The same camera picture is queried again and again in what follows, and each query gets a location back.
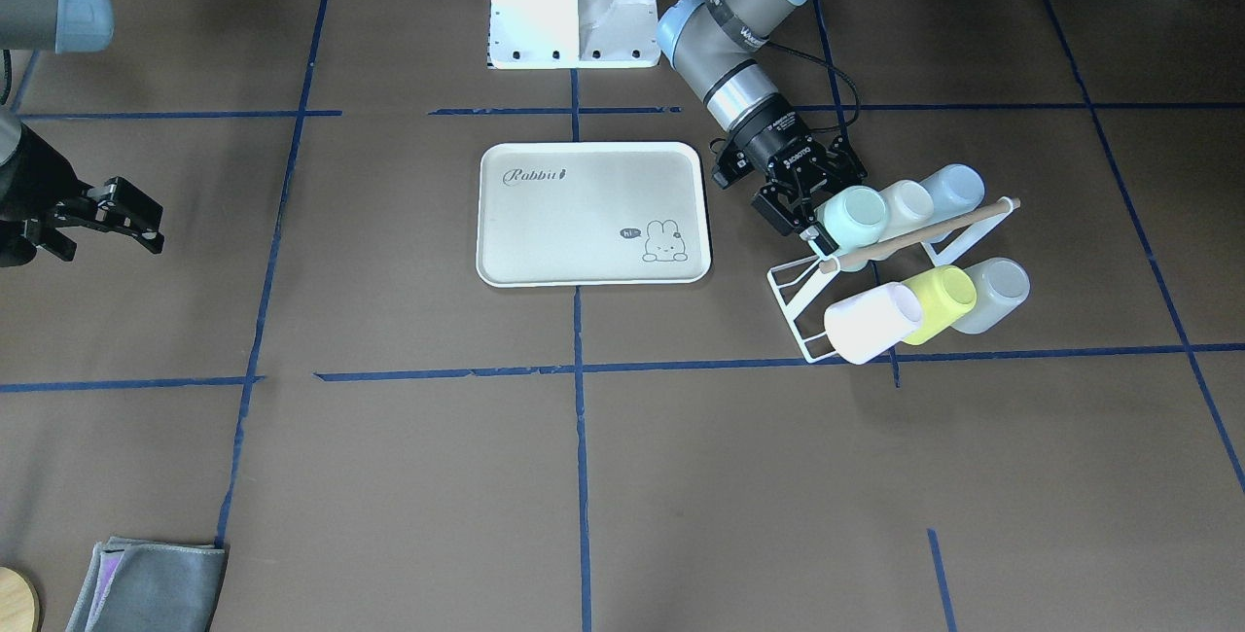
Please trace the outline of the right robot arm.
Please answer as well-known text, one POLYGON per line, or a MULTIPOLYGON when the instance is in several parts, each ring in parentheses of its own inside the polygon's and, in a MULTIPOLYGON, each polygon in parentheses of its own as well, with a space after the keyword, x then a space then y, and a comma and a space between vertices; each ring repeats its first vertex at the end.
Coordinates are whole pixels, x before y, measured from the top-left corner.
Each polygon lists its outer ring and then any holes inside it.
MULTIPOLYGON (((2 53, 95 53, 113 37, 111 0, 1 0, 2 53)), ((65 263, 76 243, 63 228, 90 228, 133 238, 151 254, 163 251, 163 207, 125 177, 100 187, 81 180, 66 157, 2 108, 2 266, 31 263, 39 250, 65 263)))

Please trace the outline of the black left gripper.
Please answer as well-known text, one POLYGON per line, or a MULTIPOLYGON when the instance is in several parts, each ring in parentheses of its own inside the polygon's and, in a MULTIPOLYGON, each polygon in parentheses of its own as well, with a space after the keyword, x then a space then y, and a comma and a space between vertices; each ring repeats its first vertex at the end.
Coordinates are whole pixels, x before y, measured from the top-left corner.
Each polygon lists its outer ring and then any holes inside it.
POLYGON ((823 143, 791 106, 759 106, 730 128, 711 177, 727 189, 753 172, 764 175, 754 210, 782 236, 803 239, 817 256, 834 255, 835 238, 814 207, 867 183, 867 167, 849 141, 823 143))

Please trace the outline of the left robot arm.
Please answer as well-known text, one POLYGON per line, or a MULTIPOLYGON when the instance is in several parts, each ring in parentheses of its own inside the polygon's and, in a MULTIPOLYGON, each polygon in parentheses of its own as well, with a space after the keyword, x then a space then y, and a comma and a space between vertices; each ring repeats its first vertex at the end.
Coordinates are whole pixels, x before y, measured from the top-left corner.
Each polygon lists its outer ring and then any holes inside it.
POLYGON ((830 230, 815 198, 835 197, 867 179, 867 168, 837 137, 830 144, 797 114, 754 58, 774 29, 806 0, 679 0, 659 17, 659 50, 725 131, 712 168, 727 189, 764 175, 752 205, 783 236, 799 234, 820 256, 852 243, 830 230))

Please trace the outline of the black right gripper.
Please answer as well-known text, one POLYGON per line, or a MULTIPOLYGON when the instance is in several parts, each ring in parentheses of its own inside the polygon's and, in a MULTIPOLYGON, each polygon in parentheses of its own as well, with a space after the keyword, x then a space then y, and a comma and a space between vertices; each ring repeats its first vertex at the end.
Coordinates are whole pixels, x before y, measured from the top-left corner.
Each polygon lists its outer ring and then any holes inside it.
POLYGON ((19 175, 19 263, 31 263, 41 250, 72 261, 77 243, 63 228, 125 234, 159 255, 163 214, 158 202, 125 177, 95 188, 77 175, 19 175))

